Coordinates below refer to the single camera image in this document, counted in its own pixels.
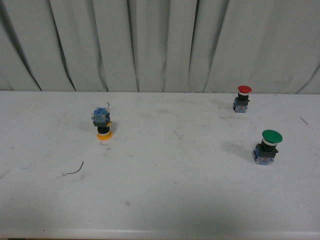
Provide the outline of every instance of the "scratch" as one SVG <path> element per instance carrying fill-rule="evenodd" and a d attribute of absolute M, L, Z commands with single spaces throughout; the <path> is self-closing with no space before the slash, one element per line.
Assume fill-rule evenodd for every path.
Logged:
<path fill-rule="evenodd" d="M 65 175 L 67 175 L 67 174 L 76 174 L 77 172 L 79 172 L 79 171 L 81 170 L 81 168 L 82 168 L 83 164 L 84 164 L 84 161 L 82 162 L 82 164 L 81 164 L 81 166 L 80 166 L 79 170 L 77 170 L 77 171 L 75 171 L 75 172 L 62 173 L 62 175 L 63 175 L 63 176 L 65 176 Z"/>
<path fill-rule="evenodd" d="M 305 124 L 307 124 L 308 125 L 308 123 L 302 118 L 302 117 L 300 117 L 301 119 L 302 119 L 302 121 L 304 121 L 305 122 Z"/>
<path fill-rule="evenodd" d="M 7 170 L 5 173 L 3 173 L 2 175 L 0 175 L 0 180 L 3 179 L 11 170 Z"/>
<path fill-rule="evenodd" d="M 29 166 L 28 166 L 28 167 L 23 167 L 22 169 L 28 169 L 28 168 L 30 168 L 30 167 L 31 167 L 31 165 L 32 165 L 32 162 L 29 164 Z"/>
<path fill-rule="evenodd" d="M 182 137 L 184 136 L 183 134 L 182 135 L 179 135 L 175 130 L 173 131 L 175 135 L 177 135 L 177 137 L 182 141 Z"/>

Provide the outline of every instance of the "curtain fold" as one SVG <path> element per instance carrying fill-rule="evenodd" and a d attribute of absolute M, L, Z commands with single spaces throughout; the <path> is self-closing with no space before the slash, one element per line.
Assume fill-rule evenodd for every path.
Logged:
<path fill-rule="evenodd" d="M 318 0 L 0 0 L 0 90 L 320 94 Z"/>
<path fill-rule="evenodd" d="M 0 89 L 39 91 L 2 23 L 0 36 Z"/>
<path fill-rule="evenodd" d="M 108 90 L 137 92 L 127 1 L 94 0 L 93 7 Z"/>
<path fill-rule="evenodd" d="M 196 7 L 196 0 L 170 1 L 165 92 L 189 92 L 189 65 Z"/>
<path fill-rule="evenodd" d="M 41 89 L 74 91 L 62 62 L 50 3 L 37 0 L 4 0 L 3 3 L 30 71 Z"/>
<path fill-rule="evenodd" d="M 86 0 L 51 0 L 69 76 L 77 91 L 104 92 L 93 4 Z"/>
<path fill-rule="evenodd" d="M 170 1 L 130 0 L 135 73 L 140 92 L 163 92 Z"/>

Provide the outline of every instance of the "green push button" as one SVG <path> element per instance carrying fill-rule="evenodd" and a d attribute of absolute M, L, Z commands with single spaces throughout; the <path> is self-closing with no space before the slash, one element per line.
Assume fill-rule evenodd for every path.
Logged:
<path fill-rule="evenodd" d="M 281 134 L 274 130 L 264 130 L 262 132 L 262 136 L 267 142 L 271 144 L 277 144 L 282 142 Z"/>

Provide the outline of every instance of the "black wire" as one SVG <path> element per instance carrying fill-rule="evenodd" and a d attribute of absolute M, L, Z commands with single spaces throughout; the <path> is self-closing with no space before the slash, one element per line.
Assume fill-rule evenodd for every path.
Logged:
<path fill-rule="evenodd" d="M 77 172 L 79 172 L 79 171 L 81 170 L 83 164 L 84 164 L 84 161 L 82 162 L 82 164 L 81 164 L 81 166 L 80 166 L 80 168 L 79 168 L 78 171 L 70 172 L 70 173 L 65 173 L 65 174 L 76 174 Z"/>

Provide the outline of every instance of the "table surface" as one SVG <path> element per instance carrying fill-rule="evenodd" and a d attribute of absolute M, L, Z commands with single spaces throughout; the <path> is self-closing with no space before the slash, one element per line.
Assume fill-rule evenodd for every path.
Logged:
<path fill-rule="evenodd" d="M 236 96 L 0 92 L 0 238 L 320 239 L 320 95 Z"/>

